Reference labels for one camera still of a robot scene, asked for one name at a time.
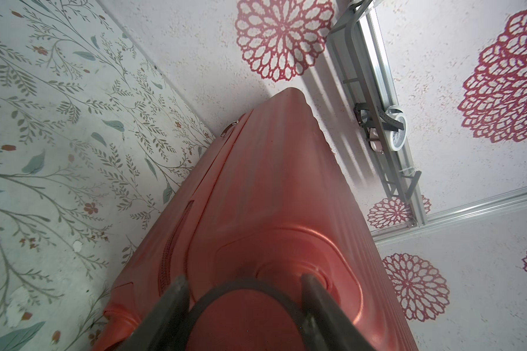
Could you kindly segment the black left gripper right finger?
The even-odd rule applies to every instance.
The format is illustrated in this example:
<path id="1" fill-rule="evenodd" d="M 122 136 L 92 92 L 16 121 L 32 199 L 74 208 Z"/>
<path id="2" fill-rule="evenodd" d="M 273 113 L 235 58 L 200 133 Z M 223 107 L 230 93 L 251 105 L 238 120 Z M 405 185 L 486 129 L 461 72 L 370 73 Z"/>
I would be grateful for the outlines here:
<path id="1" fill-rule="evenodd" d="M 313 319 L 324 350 L 374 350 L 316 276 L 306 273 L 301 281 L 303 310 Z"/>

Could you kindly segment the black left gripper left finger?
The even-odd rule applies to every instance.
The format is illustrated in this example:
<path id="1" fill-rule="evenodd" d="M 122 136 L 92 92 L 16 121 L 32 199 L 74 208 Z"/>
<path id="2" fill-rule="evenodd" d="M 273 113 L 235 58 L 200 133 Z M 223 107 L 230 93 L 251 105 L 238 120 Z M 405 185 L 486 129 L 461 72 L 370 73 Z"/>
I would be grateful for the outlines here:
<path id="1" fill-rule="evenodd" d="M 189 284 L 184 276 L 179 276 L 167 288 L 151 313 L 117 350 L 170 350 L 189 308 Z"/>

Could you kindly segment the red ribbed hard-shell suitcase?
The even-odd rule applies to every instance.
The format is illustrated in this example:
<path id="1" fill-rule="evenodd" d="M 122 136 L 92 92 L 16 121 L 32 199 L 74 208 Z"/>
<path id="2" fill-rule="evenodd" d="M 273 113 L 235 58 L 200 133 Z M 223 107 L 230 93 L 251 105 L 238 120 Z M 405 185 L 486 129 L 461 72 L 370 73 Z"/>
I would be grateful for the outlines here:
<path id="1" fill-rule="evenodd" d="M 95 350 L 117 350 L 179 276 L 173 349 L 306 350 L 316 276 L 374 350 L 415 350 L 365 219 L 304 94 L 288 88 L 209 147 L 114 282 Z"/>

